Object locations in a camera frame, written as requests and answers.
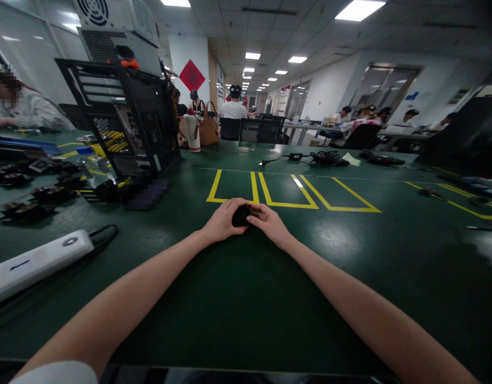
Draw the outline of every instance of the brown handbag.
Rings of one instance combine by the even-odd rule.
[[[203,110],[203,121],[200,123],[200,126],[198,128],[200,130],[200,145],[202,147],[206,147],[219,142],[218,122],[216,118],[209,117],[209,103],[212,104],[212,106],[214,107],[214,111],[217,114],[214,103],[212,101],[209,101],[207,105],[205,105],[205,108]],[[180,133],[187,140],[186,122],[184,121],[184,119],[181,119],[179,128]]]

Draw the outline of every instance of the black computer mouse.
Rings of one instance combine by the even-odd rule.
[[[234,227],[249,227],[250,224],[246,220],[249,215],[251,215],[251,208],[247,205],[241,205],[232,216],[232,225]]]

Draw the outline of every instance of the plastic bottle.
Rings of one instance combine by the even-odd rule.
[[[97,156],[91,147],[77,148],[76,150],[81,155],[77,165],[81,167],[92,188],[96,188],[107,180],[112,180],[116,184],[116,180],[107,166],[106,159]]]

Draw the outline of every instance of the red decoration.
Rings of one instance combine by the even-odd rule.
[[[190,91],[193,89],[198,90],[198,88],[200,88],[205,81],[205,77],[194,65],[191,59],[187,62],[186,66],[180,73],[179,78]]]

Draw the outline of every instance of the white power strip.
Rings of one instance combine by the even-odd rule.
[[[0,302],[65,268],[94,249],[78,230],[0,263]]]

